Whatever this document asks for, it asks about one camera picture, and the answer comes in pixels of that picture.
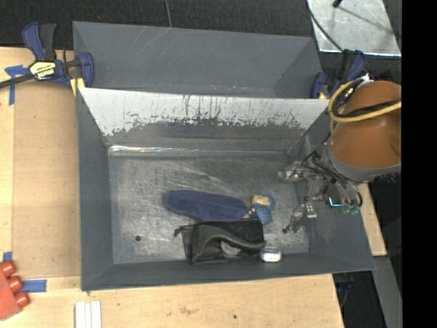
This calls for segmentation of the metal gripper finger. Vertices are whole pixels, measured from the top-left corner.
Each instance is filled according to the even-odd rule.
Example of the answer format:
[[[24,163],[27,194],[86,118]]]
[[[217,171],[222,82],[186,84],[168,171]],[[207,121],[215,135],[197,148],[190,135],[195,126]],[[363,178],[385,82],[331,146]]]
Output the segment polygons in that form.
[[[314,221],[317,217],[313,203],[303,202],[292,211],[290,222],[282,229],[282,233],[296,233],[307,221]]]
[[[279,179],[284,182],[300,182],[308,179],[309,171],[300,161],[295,161],[277,173]]]

